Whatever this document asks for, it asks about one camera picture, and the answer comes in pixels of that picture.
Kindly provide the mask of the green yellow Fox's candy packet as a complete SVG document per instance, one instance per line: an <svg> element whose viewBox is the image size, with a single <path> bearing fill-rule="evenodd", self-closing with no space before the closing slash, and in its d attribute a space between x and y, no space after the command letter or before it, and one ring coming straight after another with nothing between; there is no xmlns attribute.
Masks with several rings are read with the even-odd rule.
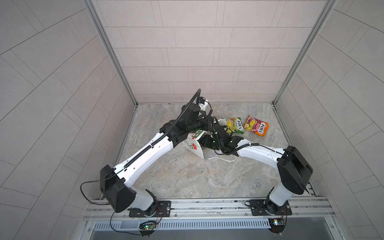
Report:
<svg viewBox="0 0 384 240"><path fill-rule="evenodd" d="M228 133L244 133L244 127L241 118L225 118L225 125Z"/></svg>

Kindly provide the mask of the white paper bag red flower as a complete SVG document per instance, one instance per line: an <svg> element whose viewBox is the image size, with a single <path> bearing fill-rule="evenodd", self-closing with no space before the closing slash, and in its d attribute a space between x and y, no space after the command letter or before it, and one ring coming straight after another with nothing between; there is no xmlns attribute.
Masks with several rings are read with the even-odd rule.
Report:
<svg viewBox="0 0 384 240"><path fill-rule="evenodd" d="M223 119L214 119L213 124L218 123L222 126L224 126L227 130L227 126L225 125L225 118ZM192 153L197 155L198 157L206 160L210 160L213 158L218 158L219 156L222 156L221 151L211 150L208 148L203 148L199 144L199 139L203 137L204 135L209 135L210 132L203 131L203 130L197 130L193 133L190 133L187 136L187 139L183 142L183 146L187 149L189 149Z"/></svg>

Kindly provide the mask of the orange pink Fox's candy packet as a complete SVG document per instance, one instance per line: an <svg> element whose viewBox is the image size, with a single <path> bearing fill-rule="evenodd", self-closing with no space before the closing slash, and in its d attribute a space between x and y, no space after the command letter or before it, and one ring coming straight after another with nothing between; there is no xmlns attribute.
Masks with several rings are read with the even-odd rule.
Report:
<svg viewBox="0 0 384 240"><path fill-rule="evenodd" d="M244 124L244 129L258 136L264 137L269 129L269 123L248 116Z"/></svg>

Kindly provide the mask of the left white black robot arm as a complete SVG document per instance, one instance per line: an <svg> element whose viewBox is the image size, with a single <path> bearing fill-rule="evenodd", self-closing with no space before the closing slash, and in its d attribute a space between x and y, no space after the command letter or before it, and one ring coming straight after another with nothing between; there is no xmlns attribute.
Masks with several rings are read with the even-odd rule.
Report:
<svg viewBox="0 0 384 240"><path fill-rule="evenodd" d="M148 190L133 188L139 176L161 156L170 152L188 135L208 122L210 113L206 100L184 105L177 120L164 124L159 132L139 151L114 167L106 165L100 171L100 191L116 213L126 209L141 210L152 215L158 200Z"/></svg>

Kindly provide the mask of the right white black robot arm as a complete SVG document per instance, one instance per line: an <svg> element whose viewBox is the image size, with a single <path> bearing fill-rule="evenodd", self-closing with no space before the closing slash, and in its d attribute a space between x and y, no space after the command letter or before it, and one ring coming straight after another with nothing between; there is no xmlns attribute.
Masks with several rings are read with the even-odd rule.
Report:
<svg viewBox="0 0 384 240"><path fill-rule="evenodd" d="M252 143L241 136L230 135L219 124L214 124L213 131L204 134L198 142L201 147L219 154L250 158L278 170L281 182L270 191L263 203L263 209L270 215L279 214L293 195L302 195L308 191L307 184L313 168L293 146L281 149Z"/></svg>

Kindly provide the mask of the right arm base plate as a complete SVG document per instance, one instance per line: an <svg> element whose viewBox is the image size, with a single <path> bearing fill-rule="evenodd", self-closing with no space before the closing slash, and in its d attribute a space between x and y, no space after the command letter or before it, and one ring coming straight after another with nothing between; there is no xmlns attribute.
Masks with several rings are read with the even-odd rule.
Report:
<svg viewBox="0 0 384 240"><path fill-rule="evenodd" d="M251 209L253 216L291 216L293 214L288 201L282 206L278 206L269 199L254 199L246 201L245 205Z"/></svg>

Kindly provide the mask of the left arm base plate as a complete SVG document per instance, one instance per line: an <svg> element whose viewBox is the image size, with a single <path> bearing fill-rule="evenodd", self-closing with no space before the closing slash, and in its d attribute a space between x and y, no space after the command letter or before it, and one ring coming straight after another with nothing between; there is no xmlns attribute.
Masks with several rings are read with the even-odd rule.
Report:
<svg viewBox="0 0 384 240"><path fill-rule="evenodd" d="M171 201L155 201L145 211L140 209L130 209L130 218L154 218L169 217L171 211Z"/></svg>

